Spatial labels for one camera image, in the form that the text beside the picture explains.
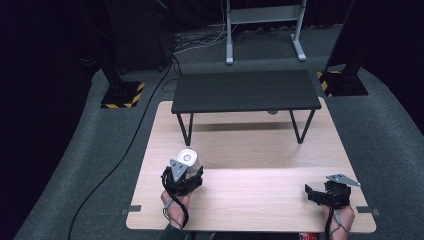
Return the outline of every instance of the person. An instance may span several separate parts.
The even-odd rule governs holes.
[[[185,196],[178,196],[178,200],[187,208],[189,208],[190,198],[193,192]],[[164,205],[169,204],[170,196],[166,191],[163,191],[161,194],[161,200]],[[322,205],[324,212],[325,221],[328,218],[330,213],[330,207]],[[355,212],[352,207],[346,206],[340,210],[337,210],[338,218],[340,219],[341,224],[336,220],[336,216],[333,216],[333,219],[330,224],[330,239],[331,240],[346,240],[348,238],[350,229],[352,227],[353,221],[355,219]],[[171,204],[167,208],[167,216],[169,218],[169,223],[166,226],[164,232],[162,233],[160,240],[188,240],[189,235],[183,231],[182,224],[184,222],[184,212],[181,207],[175,203]]]

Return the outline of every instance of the black and yellow hazard tape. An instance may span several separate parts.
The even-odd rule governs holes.
[[[330,73],[341,73],[340,71],[330,71]],[[325,73],[323,72],[317,72],[317,77],[319,79],[319,82],[321,83],[321,88],[324,91],[325,96],[327,97],[331,97],[333,96],[332,94],[332,89],[330,87],[330,85],[328,84],[328,82],[325,80]]]
[[[137,106],[138,101],[141,98],[141,93],[143,92],[145,83],[140,83],[137,87],[137,92],[134,94],[134,97],[132,99],[129,99],[126,102],[120,102],[120,103],[102,103],[102,108],[132,108]]]

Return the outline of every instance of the desk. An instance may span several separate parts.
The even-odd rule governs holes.
[[[320,103],[303,144],[290,137],[288,112],[197,114],[191,148],[204,166],[203,185],[192,195],[185,229],[323,232],[322,209],[307,200],[305,184],[322,191],[327,175],[358,179],[324,100]],[[168,223],[162,215],[160,176],[186,148],[171,107],[172,102],[158,106],[131,202],[141,210],[129,212],[130,229],[163,230]],[[308,113],[294,114],[303,127]],[[360,188],[352,187],[350,200],[356,212],[352,232],[375,231],[372,215],[356,211],[356,206],[367,206]]]
[[[172,113],[190,146],[194,113],[284,111],[290,113],[298,143],[321,104],[306,70],[183,75],[178,79]],[[294,110],[310,110],[300,136]],[[190,114],[188,132],[181,114]]]
[[[291,34],[294,49],[299,61],[306,61],[306,56],[299,42],[300,29],[305,15],[306,0],[301,0],[299,5],[277,6],[264,8],[231,9],[230,0],[227,0],[227,58],[226,64],[232,65],[233,41],[231,38],[231,25],[244,23],[297,21],[296,30]]]

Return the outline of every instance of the person's left hand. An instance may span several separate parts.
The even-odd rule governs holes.
[[[187,210],[190,203],[191,194],[193,194],[193,192],[190,192],[185,196],[177,197],[178,200],[184,204]],[[160,198],[162,199],[163,205],[165,205],[171,197],[169,196],[168,192],[163,191]],[[167,213],[169,216],[169,224],[175,228],[182,229],[185,216],[181,207],[176,202],[172,201],[171,205],[168,207]]]

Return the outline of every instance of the small black table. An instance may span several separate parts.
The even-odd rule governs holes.
[[[306,70],[182,75],[178,79],[171,112],[177,115],[186,146],[190,146],[194,113],[290,111],[298,143],[302,143],[318,95]],[[302,136],[293,110],[311,110]],[[181,114],[190,114],[188,133]]]

